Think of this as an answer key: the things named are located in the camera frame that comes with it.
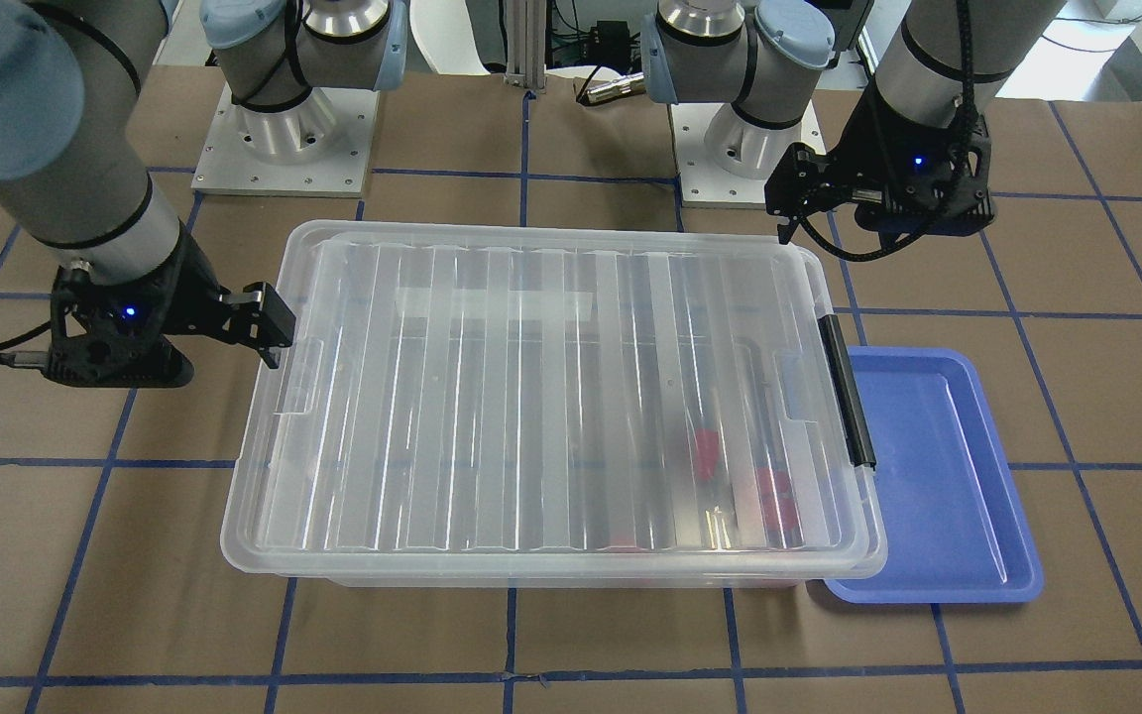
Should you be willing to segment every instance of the blue plastic tray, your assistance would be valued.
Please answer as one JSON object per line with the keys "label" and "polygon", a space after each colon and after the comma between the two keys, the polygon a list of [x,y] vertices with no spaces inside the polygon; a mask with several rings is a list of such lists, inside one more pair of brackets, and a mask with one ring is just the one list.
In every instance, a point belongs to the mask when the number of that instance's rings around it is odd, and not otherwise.
{"label": "blue plastic tray", "polygon": [[875,443],[888,563],[826,580],[842,600],[1028,602],[1043,587],[1016,486],[981,382],[948,350],[851,347]]}

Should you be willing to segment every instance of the black latch handle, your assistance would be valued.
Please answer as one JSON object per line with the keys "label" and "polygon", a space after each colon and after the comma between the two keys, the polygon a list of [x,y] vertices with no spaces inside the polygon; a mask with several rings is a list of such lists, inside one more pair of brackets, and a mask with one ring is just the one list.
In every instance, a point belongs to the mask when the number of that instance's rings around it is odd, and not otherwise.
{"label": "black latch handle", "polygon": [[853,379],[853,363],[849,361],[849,348],[844,344],[844,331],[835,315],[823,315],[817,321],[817,331],[822,336],[826,362],[830,366],[830,383],[835,385],[835,402],[844,419],[844,442],[849,447],[849,460],[853,466],[875,467],[875,448],[870,444],[867,416],[861,410],[858,383]]}

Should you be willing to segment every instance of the cable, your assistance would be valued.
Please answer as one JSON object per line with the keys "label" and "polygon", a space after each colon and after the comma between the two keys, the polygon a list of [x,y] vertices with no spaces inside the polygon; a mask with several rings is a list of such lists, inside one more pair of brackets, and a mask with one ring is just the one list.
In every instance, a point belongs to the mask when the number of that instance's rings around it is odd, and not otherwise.
{"label": "cable", "polygon": [[13,366],[15,362],[15,354],[5,352],[6,350],[11,350],[13,347],[18,347],[19,345],[27,343],[29,340],[40,337],[40,335],[46,334],[50,330],[50,320],[42,322],[40,326],[26,331],[26,334],[17,335],[11,339],[0,342],[0,364]]}
{"label": "cable", "polygon": [[[943,188],[942,199],[936,203],[936,208],[933,212],[925,218],[924,223],[919,227],[911,232],[910,235],[901,238],[898,235],[896,240],[892,241],[888,247],[880,248],[878,250],[871,250],[870,252],[850,252],[837,244],[830,242],[825,235],[820,234],[819,231],[813,227],[813,223],[807,219],[807,216],[802,216],[798,218],[799,225],[805,230],[806,234],[813,240],[813,243],[819,244],[822,249],[841,258],[842,260],[847,260],[851,263],[867,263],[870,260],[878,260],[879,258],[887,258],[892,256],[893,252],[898,252],[908,247],[908,244],[914,244],[916,240],[919,240],[928,233],[940,222],[946,212],[949,211],[950,203],[955,199],[955,193],[958,190],[959,182],[964,177],[964,169],[966,168],[966,155],[972,150],[972,131],[975,131],[975,125],[980,121],[981,114],[975,110],[975,69],[972,59],[972,14],[968,8],[968,0],[956,0],[955,2],[956,14],[958,15],[958,26],[959,26],[959,55],[960,55],[960,67],[964,70],[964,82],[962,82],[962,96],[964,101],[959,105],[959,119],[956,133],[957,139],[962,142],[960,149],[955,151],[951,155],[950,161],[955,163],[955,168],[950,173],[949,180],[946,183],[946,188]],[[879,150],[883,151],[885,157],[887,157],[888,149],[887,142],[884,141],[883,126],[879,122],[879,112],[875,105],[875,102],[870,102],[871,109],[871,123],[875,126],[875,136],[878,139]],[[890,167],[893,170],[892,162],[885,161],[885,167]],[[810,190],[805,195],[801,198],[801,204],[807,202],[807,198],[815,191]],[[783,226],[779,226],[779,239],[783,234]]]}
{"label": "cable", "polygon": [[508,32],[505,32],[505,0],[496,0],[499,18],[499,46],[505,54],[505,64],[508,64]]}
{"label": "cable", "polygon": [[1096,26],[1136,26],[1142,22],[1142,13],[1133,18],[1120,18],[1120,19],[1092,19],[1092,18],[1055,18],[1052,19],[1053,23],[1091,23],[1096,24]]}
{"label": "cable", "polygon": [[1051,41],[1051,43],[1055,45],[1056,47],[1063,47],[1064,49],[1072,49],[1073,53],[1086,53],[1087,55],[1107,55],[1110,53],[1116,53],[1118,50],[1118,47],[1120,47],[1120,46],[1111,47],[1111,49],[1085,49],[1085,47],[1073,47],[1072,45],[1064,45],[1063,41],[1052,40],[1052,38],[1045,34],[1039,37],[1043,40]]}
{"label": "cable", "polygon": [[296,0],[296,5],[297,5],[297,10],[295,11],[295,17],[297,19],[293,23],[293,26],[291,26],[291,29],[289,25],[289,19],[286,18],[284,50],[282,50],[281,57],[276,58],[275,64],[272,64],[272,69],[267,70],[266,75],[263,75],[263,79],[259,80],[258,85],[255,86],[254,89],[251,89],[248,95],[242,96],[242,98],[238,99],[236,95],[233,94],[232,104],[236,104],[238,107],[243,107],[244,104],[248,103],[248,101],[252,99],[254,96],[257,96],[259,91],[267,89],[267,86],[272,85],[272,78],[275,77],[275,73],[281,71],[281,67],[284,66],[286,61],[289,61],[290,50],[297,49],[298,33],[303,31],[304,23],[307,22],[307,18],[312,16],[312,10],[303,13],[304,9],[303,0]]}
{"label": "cable", "polygon": [[597,77],[597,70],[604,66],[605,64],[598,64],[597,67],[594,67],[593,71],[589,72],[589,77],[585,79],[584,85],[580,85],[580,90],[574,94],[576,104],[585,103],[585,96],[589,93],[589,82],[593,81],[593,78]]}

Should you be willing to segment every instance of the metal mounting plate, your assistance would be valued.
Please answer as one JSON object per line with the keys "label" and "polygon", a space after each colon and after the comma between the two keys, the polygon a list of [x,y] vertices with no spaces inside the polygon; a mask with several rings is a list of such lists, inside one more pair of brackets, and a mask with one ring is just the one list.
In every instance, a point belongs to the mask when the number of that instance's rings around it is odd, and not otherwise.
{"label": "metal mounting plate", "polygon": [[[711,118],[721,104],[674,104],[673,150],[681,175],[681,204],[694,208],[765,208],[765,179],[749,179],[722,169],[702,145]],[[809,145],[826,153],[822,133],[817,126],[813,103],[801,119],[801,131]]]}
{"label": "metal mounting plate", "polygon": [[309,163],[268,163],[244,147],[232,112],[231,90],[223,87],[218,109],[196,160],[192,188],[226,195],[320,195],[359,199],[377,125],[376,91],[325,89],[345,135]]}

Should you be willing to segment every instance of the clear plastic storage box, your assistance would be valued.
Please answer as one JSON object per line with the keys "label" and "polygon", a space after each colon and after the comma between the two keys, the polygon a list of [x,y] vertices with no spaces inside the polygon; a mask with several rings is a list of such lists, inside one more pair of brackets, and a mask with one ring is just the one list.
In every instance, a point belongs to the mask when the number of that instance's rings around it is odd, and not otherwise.
{"label": "clear plastic storage box", "polygon": [[236,568],[667,587],[883,565],[806,250],[308,222],[278,288],[296,343],[255,387],[222,529]]}

